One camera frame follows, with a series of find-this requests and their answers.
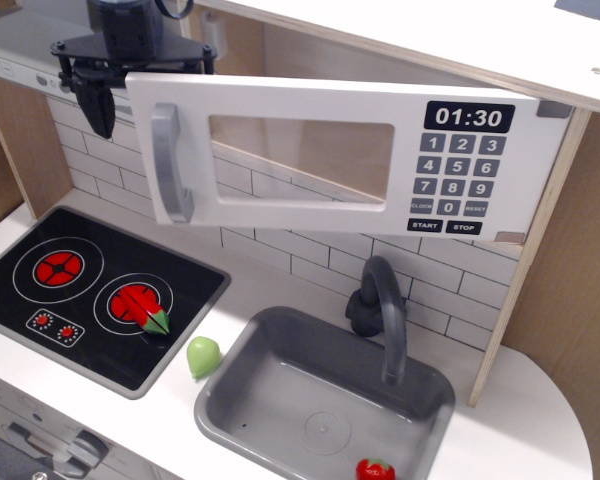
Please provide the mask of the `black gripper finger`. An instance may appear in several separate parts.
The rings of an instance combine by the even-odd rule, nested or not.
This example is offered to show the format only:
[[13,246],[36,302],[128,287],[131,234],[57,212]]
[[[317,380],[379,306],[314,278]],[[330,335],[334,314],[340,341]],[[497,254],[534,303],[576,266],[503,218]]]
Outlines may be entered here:
[[115,125],[115,103],[110,89],[101,82],[78,79],[75,95],[83,114],[95,134],[104,139],[112,137]]

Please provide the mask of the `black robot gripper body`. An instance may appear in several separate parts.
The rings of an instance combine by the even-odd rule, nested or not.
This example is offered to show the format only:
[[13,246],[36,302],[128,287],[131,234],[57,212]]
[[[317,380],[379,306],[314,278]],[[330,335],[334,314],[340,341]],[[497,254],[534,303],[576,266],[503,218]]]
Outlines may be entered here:
[[123,88],[130,72],[213,74],[216,49],[183,38],[165,27],[185,20],[194,3],[169,7],[164,1],[90,1],[101,30],[59,40],[50,53],[59,77],[72,90]]

